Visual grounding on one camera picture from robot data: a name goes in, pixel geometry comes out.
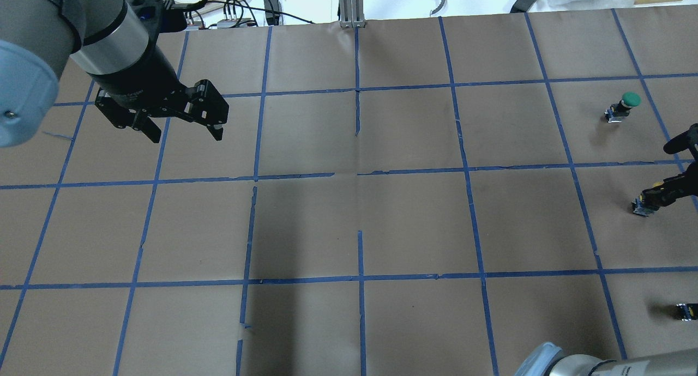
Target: table surface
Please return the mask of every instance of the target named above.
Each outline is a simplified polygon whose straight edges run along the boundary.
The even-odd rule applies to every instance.
[[[161,35],[229,103],[221,142],[117,130],[70,62],[40,132],[0,150],[0,376],[510,376],[544,341],[698,346],[666,312],[698,299],[698,203],[630,212],[691,162],[661,148],[696,122],[696,21]],[[643,102],[608,124],[626,91]]]

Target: grid square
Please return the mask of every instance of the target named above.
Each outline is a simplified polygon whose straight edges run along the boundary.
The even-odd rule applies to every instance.
[[[165,121],[155,119],[164,130]],[[119,130],[95,106],[87,106],[65,172],[65,182],[152,180],[160,145],[131,128]]]
[[[358,294],[356,282],[251,286],[241,374],[359,374]]]
[[[630,202],[642,190],[676,175],[676,165],[581,168],[576,172],[604,267],[698,265],[698,226],[690,197],[649,218],[630,210]]]
[[[242,279],[251,198],[251,181],[160,185],[139,280]]]
[[[72,58],[68,58],[59,83],[56,102],[84,102],[90,83],[92,83],[92,78],[75,64]],[[97,87],[93,90],[94,94],[97,93]]]
[[[574,162],[630,162],[670,159],[666,142],[639,81],[553,83],[553,93]],[[626,91],[642,98],[622,123],[609,124],[604,111]]]
[[[354,88],[355,72],[353,29],[339,22],[274,27],[267,91]]]
[[[599,277],[506,277],[487,280],[500,374],[514,374],[539,344],[567,353],[620,358]]]
[[[234,373],[241,296],[241,286],[139,287],[119,374]]]
[[[128,289],[29,290],[2,376],[111,374],[128,298]]]
[[[443,25],[456,83],[543,78],[522,14],[444,18]]]
[[[477,272],[463,173],[359,177],[366,274]]]
[[[359,73],[361,87],[449,83],[438,19],[381,21],[359,29]]]
[[[367,374],[492,374],[479,279],[366,282]]]
[[[449,88],[361,93],[359,172],[463,167]]]
[[[55,190],[2,190],[0,284],[23,284]]]
[[[468,165],[567,163],[543,83],[456,89]]]
[[[179,61],[182,60],[185,36],[185,32],[166,33],[158,36],[158,48],[160,48],[160,51],[162,51],[175,71],[179,68]]]
[[[355,173],[354,92],[267,97],[259,174]]]
[[[606,276],[628,358],[698,347],[698,325],[677,322],[675,304],[698,298],[696,272]]]
[[[548,78],[636,75],[610,9],[529,17]]]
[[[151,190],[61,189],[32,283],[130,282]]]
[[[55,184],[61,177],[70,138],[82,106],[54,106],[31,140],[0,149],[0,185]],[[48,135],[66,135],[68,138]]]
[[[660,112],[661,122],[666,126],[670,137],[680,135],[688,127],[698,123],[695,111],[698,106],[698,78],[660,78],[645,81]],[[688,150],[678,153],[678,156],[682,160],[693,159]],[[665,155],[665,159],[671,160],[672,157]]]
[[[220,94],[262,90],[267,28],[230,28],[189,34],[182,77],[187,86],[210,80]]]
[[[170,121],[160,178],[242,177],[253,175],[260,99],[228,98],[222,141],[200,125]]]
[[[356,275],[356,177],[264,180],[250,277]]]
[[[569,169],[473,172],[471,181],[487,271],[596,269]]]
[[[698,71],[698,8],[618,9],[630,48],[645,75]]]

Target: metal bracket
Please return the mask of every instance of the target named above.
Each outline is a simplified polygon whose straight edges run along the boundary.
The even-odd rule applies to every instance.
[[[364,0],[339,0],[339,25],[342,28],[366,26]]]

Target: green button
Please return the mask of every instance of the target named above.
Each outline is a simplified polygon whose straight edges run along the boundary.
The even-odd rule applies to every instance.
[[[640,96],[638,94],[635,94],[631,91],[628,91],[627,93],[623,94],[623,103],[630,108],[634,108],[635,106],[640,105],[640,102],[642,100],[640,99]]]

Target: power adapter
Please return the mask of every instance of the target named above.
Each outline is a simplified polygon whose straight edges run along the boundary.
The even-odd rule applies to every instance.
[[[531,9],[531,7],[533,6],[533,3],[535,2],[536,0],[516,0],[510,13],[527,13],[529,9]]]
[[[264,0],[264,8],[274,11],[274,13],[270,13],[269,11],[266,12],[265,16],[267,17],[267,25],[278,26],[279,21],[281,21],[281,14],[275,13],[281,11],[281,4],[279,4],[279,0]]]

